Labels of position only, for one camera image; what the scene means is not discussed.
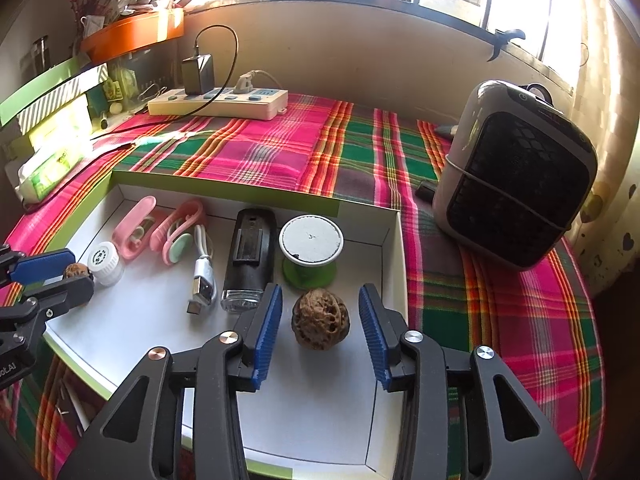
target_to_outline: walnut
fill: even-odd
[[[74,276],[89,276],[89,267],[85,264],[71,264],[66,266],[65,278],[72,278]]]
[[[328,350],[347,337],[349,326],[344,302],[324,288],[306,292],[293,306],[291,328],[306,348]]]

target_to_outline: tablecloth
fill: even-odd
[[[496,349],[542,407],[583,476],[592,474],[602,436],[602,356],[571,250],[562,240],[534,269],[518,273],[441,233],[431,206],[414,196],[420,180],[440,176],[450,146],[434,134],[433,124],[295,94],[289,97],[287,114],[272,121],[197,117],[150,126],[158,119],[136,116],[123,127],[138,128],[98,143],[173,133],[170,140],[125,147],[80,168],[54,200],[20,220],[7,240],[14,250],[42,252],[70,211],[114,168],[298,190],[399,209],[409,326],[444,346]],[[18,286],[5,288],[4,304],[12,304],[19,293]],[[10,433],[46,479],[56,477],[74,446],[55,409],[62,377],[75,380],[43,344],[36,373],[0,393],[0,414]],[[100,399],[82,384],[78,388],[100,407]],[[452,444],[457,444],[457,416],[452,402]],[[460,468],[456,447],[450,452],[451,479],[458,478]],[[185,457],[182,476],[189,478],[193,471]]]

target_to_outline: power strip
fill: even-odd
[[[150,115],[189,115],[209,101],[220,88],[204,95],[186,95],[184,88],[169,90],[148,102]],[[196,115],[210,117],[234,117],[270,121],[287,111],[289,92],[270,88],[256,88],[247,94],[234,94],[233,88],[225,88],[215,101],[210,102]]]

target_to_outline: white portable heater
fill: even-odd
[[[571,228],[596,176],[589,139],[561,112],[503,81],[478,85],[433,199],[439,227],[517,270]]]

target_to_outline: usb connector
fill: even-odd
[[[191,286],[191,301],[187,306],[189,314],[199,314],[203,308],[209,308],[216,300],[216,280],[213,277],[211,260],[201,256],[196,260]]]

